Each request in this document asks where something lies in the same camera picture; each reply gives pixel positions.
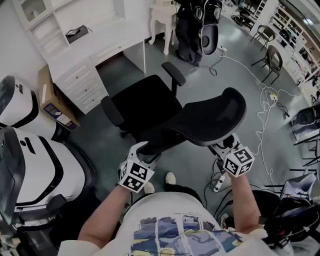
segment printed graphic on shirt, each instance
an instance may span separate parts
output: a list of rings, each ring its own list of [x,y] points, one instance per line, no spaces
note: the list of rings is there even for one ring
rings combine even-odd
[[[210,256],[221,251],[219,244],[206,230],[195,231],[189,229],[184,234],[193,256]]]
[[[183,230],[179,230],[177,220],[182,221]],[[139,230],[133,233],[130,256],[212,256],[230,252],[243,242],[237,234],[215,229],[196,216],[142,219]]]
[[[206,231],[214,231],[216,229],[215,225],[208,221],[203,221],[202,222],[202,228]]]
[[[188,254],[184,241],[179,235],[177,221],[171,217],[161,218],[158,221],[158,238],[160,255]]]
[[[215,230],[212,232],[215,238],[222,244],[226,252],[230,252],[242,244],[241,237],[236,233],[229,233],[224,230]]]
[[[131,255],[158,255],[156,223],[157,218],[155,217],[140,220],[139,230],[133,233],[134,240],[131,244]]]
[[[194,216],[183,216],[183,229],[186,230],[199,230],[200,224],[199,224],[199,218]]]

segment white sneaker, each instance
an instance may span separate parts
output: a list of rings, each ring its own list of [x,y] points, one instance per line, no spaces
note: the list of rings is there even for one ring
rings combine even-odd
[[[221,220],[220,227],[224,230],[228,229],[228,226],[226,225],[226,222],[225,222],[226,218],[228,218],[228,217],[229,217],[229,215],[225,213],[225,214],[222,214],[221,219],[220,219]]]
[[[228,214],[226,214],[226,213],[222,214],[220,227],[221,227],[222,229],[226,230],[226,231],[235,232],[236,230],[235,230],[233,227],[230,227],[230,226],[227,226],[227,225],[226,225],[225,220],[226,220],[226,218],[228,218],[228,217],[229,217]]]
[[[156,192],[154,185],[150,181],[145,184],[143,190],[145,194],[153,194]]]
[[[176,176],[172,172],[168,172],[165,176],[165,183],[176,185]]]

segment mesh chair backrest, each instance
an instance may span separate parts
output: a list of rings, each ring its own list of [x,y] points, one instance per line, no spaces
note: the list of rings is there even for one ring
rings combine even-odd
[[[267,28],[268,26],[266,26],[266,25],[260,25],[260,26],[258,26],[258,31],[259,32],[261,32],[261,33],[263,33],[263,31]]]
[[[188,103],[167,121],[165,128],[198,146],[223,141],[239,127],[246,114],[246,101],[234,88],[204,101]]]
[[[266,51],[266,55],[265,55],[265,60],[266,60],[266,62],[268,64],[268,66],[270,66],[271,60],[275,55],[279,59],[278,69],[280,70],[282,68],[282,65],[283,65],[283,60],[282,60],[282,57],[280,55],[280,52],[273,45],[269,45],[268,50]]]
[[[270,27],[266,27],[263,33],[269,37],[269,41],[272,41],[273,39],[276,38],[275,32]]]

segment white t-shirt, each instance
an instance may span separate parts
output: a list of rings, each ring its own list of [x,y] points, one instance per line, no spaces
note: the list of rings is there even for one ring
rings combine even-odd
[[[69,240],[58,256],[277,256],[261,240],[266,236],[264,229],[249,235],[221,230],[193,196],[160,192],[135,203],[104,248]]]

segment white desk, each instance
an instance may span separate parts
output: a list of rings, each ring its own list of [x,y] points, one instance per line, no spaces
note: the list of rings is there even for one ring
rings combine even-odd
[[[164,55],[169,54],[169,44],[171,39],[171,33],[173,31],[172,36],[172,44],[174,44],[174,38],[176,34],[176,14],[180,8],[180,5],[170,4],[167,6],[161,6],[157,4],[153,4],[150,6],[152,9],[151,12],[151,20],[150,20],[150,30],[152,38],[149,41],[150,45],[153,45],[156,39],[156,21],[165,24],[165,44],[164,44]]]
[[[122,19],[79,38],[48,63],[53,82],[83,113],[88,113],[108,95],[95,66],[123,51],[146,73],[144,39],[148,35],[143,26],[139,21]]]

